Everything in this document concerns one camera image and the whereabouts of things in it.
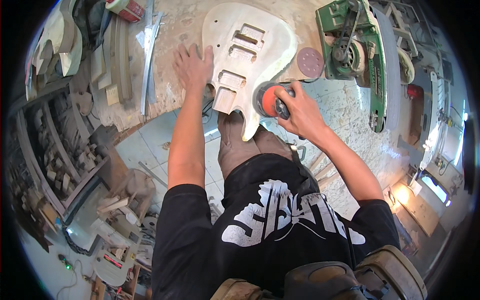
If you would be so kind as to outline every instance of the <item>green machine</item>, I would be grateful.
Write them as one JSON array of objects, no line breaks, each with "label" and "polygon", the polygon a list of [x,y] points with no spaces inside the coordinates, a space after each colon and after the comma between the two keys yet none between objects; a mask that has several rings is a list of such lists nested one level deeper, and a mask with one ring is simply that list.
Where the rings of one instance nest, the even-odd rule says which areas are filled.
[{"label": "green machine", "polygon": [[325,77],[356,80],[370,91],[370,128],[394,129],[400,106],[400,66],[392,25],[367,0],[334,1],[316,11]]}]

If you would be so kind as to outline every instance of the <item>leg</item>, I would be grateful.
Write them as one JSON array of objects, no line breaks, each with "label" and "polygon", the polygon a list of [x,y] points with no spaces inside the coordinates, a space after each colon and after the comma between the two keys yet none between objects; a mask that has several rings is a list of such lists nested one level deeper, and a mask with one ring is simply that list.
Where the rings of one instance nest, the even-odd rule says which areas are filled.
[{"label": "leg", "polygon": [[243,118],[239,113],[218,113],[218,131],[221,134],[218,163],[223,179],[238,165],[261,153],[253,139],[248,142],[241,139],[242,127]]},{"label": "leg", "polygon": [[261,153],[275,153],[292,160],[290,147],[278,136],[268,131],[262,125],[258,126],[253,140]]}]

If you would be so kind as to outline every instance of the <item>man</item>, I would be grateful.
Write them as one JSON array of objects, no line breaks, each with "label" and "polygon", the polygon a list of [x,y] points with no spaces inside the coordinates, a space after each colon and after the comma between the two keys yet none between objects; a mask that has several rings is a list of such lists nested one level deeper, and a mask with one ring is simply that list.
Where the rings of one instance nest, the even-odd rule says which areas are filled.
[{"label": "man", "polygon": [[324,123],[317,103],[293,82],[295,98],[275,94],[290,111],[287,131],[320,148],[360,209],[352,221],[333,212],[288,146],[262,126],[241,139],[242,117],[219,114],[218,162],[225,179],[224,213],[212,226],[204,190],[204,87],[213,76],[213,49],[204,60],[192,45],[174,51],[173,68],[186,90],[168,157],[168,191],[158,217],[152,261],[154,299],[210,299],[228,278],[242,278],[283,296],[285,274],[301,265],[350,266],[398,235],[382,189],[362,159]]}]

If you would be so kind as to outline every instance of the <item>hand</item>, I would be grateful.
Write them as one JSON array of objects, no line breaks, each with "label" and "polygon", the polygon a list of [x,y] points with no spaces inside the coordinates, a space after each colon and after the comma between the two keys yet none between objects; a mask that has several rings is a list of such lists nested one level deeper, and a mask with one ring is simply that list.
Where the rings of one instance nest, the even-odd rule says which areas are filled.
[{"label": "hand", "polygon": [[278,118],[278,124],[288,132],[312,140],[319,132],[328,129],[318,104],[303,90],[299,81],[294,81],[290,87],[295,91],[295,98],[291,97],[283,88],[275,89],[274,93],[287,105],[290,118]]},{"label": "hand", "polygon": [[181,86],[188,90],[193,86],[205,87],[213,76],[213,47],[205,49],[204,60],[197,52],[197,44],[190,46],[189,52],[183,44],[173,50],[173,70],[180,80]]}]

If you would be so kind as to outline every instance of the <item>black t-shirt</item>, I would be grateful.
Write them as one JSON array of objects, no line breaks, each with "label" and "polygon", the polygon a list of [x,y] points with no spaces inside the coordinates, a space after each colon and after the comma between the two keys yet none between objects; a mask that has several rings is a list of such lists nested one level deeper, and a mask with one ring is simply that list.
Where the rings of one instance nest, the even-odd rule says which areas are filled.
[{"label": "black t-shirt", "polygon": [[228,278],[283,296],[285,274],[301,265],[355,261],[384,245],[399,248],[388,204],[364,202],[348,221],[320,193],[297,194],[305,180],[290,160],[260,154],[225,180],[224,213],[214,225],[203,188],[183,184],[165,195],[152,261],[153,299],[210,299]]}]

